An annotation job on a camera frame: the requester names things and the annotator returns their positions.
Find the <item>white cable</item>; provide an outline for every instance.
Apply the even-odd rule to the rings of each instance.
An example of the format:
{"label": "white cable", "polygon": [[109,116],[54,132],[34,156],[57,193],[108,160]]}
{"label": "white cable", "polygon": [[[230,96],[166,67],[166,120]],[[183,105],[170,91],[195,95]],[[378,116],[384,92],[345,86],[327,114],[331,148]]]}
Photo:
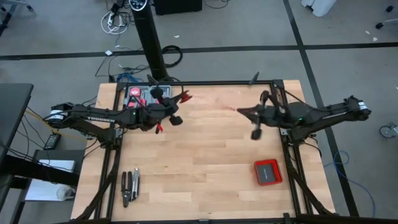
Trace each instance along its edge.
{"label": "white cable", "polygon": [[112,35],[119,35],[119,34],[124,33],[127,30],[128,25],[123,23],[122,16],[119,15],[119,25],[118,26],[114,26],[113,28],[112,28],[112,26],[108,25],[108,31],[106,31],[103,24],[104,24],[104,20],[105,20],[105,18],[107,18],[107,16],[111,16],[111,11],[110,10],[101,19],[101,28],[102,28],[102,30],[105,33],[112,34]]}

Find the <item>black metal frame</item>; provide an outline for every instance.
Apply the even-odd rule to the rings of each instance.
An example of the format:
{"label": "black metal frame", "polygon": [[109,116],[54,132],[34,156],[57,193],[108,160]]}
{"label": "black metal frame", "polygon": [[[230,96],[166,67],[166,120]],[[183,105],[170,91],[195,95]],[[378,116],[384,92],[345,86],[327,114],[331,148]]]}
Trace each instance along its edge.
{"label": "black metal frame", "polygon": [[[272,94],[274,95],[279,95],[281,104],[286,105],[287,104],[287,98],[285,95],[284,91],[279,91],[277,86],[274,85],[275,83],[278,84],[278,86],[284,87],[283,80],[259,80],[254,83],[254,85],[269,85]],[[162,83],[163,85],[171,85],[171,86],[202,86],[202,85],[248,85],[248,81],[197,81],[197,82],[164,82]],[[121,91],[122,90],[127,90],[129,86],[142,86],[142,85],[153,85],[152,83],[118,83],[116,87],[116,95],[114,98],[114,105],[113,105],[113,110],[117,110],[120,97],[121,97]],[[284,159],[285,162],[289,161],[290,162],[290,154],[289,154],[289,140],[287,136],[280,135],[280,140],[282,143],[282,148],[284,152]],[[104,156],[104,163],[102,167],[102,172],[101,172],[101,177],[100,177],[100,182],[99,182],[99,188],[104,185],[104,181],[108,176],[108,167],[109,167],[109,159],[111,155],[111,149],[110,147],[107,147],[105,149],[105,156]],[[120,153],[121,153],[121,147],[120,149],[116,149],[116,154],[114,157],[114,166],[116,166],[116,170],[119,170],[119,162],[120,162]],[[298,150],[298,146],[294,147],[294,153],[293,156],[296,158],[296,167],[298,169],[298,174],[300,178],[305,181],[305,175],[303,171],[303,166],[300,160],[300,152]],[[117,176],[118,172],[115,172],[113,177],[113,180],[111,182],[111,188],[110,188],[110,193],[109,193],[109,200],[108,200],[108,206],[107,206],[107,211],[106,211],[106,216],[105,219],[111,219],[112,217],[112,212],[113,212],[113,203],[114,203],[114,194],[116,190],[116,181],[117,181]],[[288,173],[288,180],[289,180],[289,185],[290,185],[290,192],[292,194],[292,202],[294,206],[294,212],[296,215],[301,214],[301,209],[300,209],[300,204],[299,204],[299,196],[297,194],[297,189],[296,189],[296,184],[294,181],[294,178]],[[307,198],[307,196],[303,193],[304,197],[304,203],[305,207],[307,209],[307,213],[312,214],[312,206]],[[96,210],[95,210],[95,215],[94,219],[99,219],[100,214],[101,214],[101,209],[102,209],[102,200],[99,201],[97,204]],[[230,219],[230,220],[169,220],[169,221],[144,221],[144,222],[138,222],[138,221],[133,221],[133,222],[112,222],[112,223],[290,223],[293,222],[294,219],[291,219],[289,217],[289,214],[285,213],[283,214],[283,218],[259,218],[259,219]]]}

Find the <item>wooden table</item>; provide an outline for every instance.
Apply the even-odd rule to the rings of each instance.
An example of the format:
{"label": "wooden table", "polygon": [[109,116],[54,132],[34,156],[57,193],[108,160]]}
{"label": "wooden table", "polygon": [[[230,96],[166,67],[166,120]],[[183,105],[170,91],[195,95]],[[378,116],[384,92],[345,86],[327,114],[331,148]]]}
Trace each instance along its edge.
{"label": "wooden table", "polygon": [[[286,90],[304,100],[299,81],[286,80],[284,84]],[[183,118],[182,125],[173,127],[164,121],[163,133],[135,130],[124,135],[112,221],[280,218],[286,212],[294,217],[279,130],[262,126],[261,140],[253,141],[253,125],[231,109],[258,104],[261,92],[269,86],[185,88],[194,97],[180,105],[177,114]],[[96,107],[112,108],[115,89],[116,84],[101,84]],[[179,91],[180,87],[173,87],[174,93]],[[334,211],[318,151],[303,145],[300,152],[308,186],[327,209]],[[85,158],[72,218],[94,197],[103,157],[104,150],[98,149]],[[283,183],[257,183],[253,164],[264,159],[278,160]],[[123,208],[121,174],[135,167],[141,172],[141,194]],[[108,194],[109,189],[104,195],[103,217]],[[298,195],[305,211],[299,187]]]}

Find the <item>caster wheel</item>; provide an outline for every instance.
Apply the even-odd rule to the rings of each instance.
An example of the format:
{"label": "caster wheel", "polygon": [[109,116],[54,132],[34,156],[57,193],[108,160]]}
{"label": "caster wheel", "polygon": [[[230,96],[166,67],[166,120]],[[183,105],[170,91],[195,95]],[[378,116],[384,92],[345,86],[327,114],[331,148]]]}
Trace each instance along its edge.
{"label": "caster wheel", "polygon": [[30,5],[27,5],[26,8],[28,8],[28,10],[29,10],[30,12],[33,12],[33,11],[34,11],[33,8],[32,8],[32,6],[30,6]]}
{"label": "caster wheel", "polygon": [[379,129],[381,136],[385,138],[395,138],[396,136],[391,134],[391,127],[388,125],[381,126]]}
{"label": "caster wheel", "polygon": [[394,8],[394,6],[387,7],[386,12],[391,12],[393,8]]}
{"label": "caster wheel", "polygon": [[384,25],[380,22],[376,25],[376,29],[381,29]]}

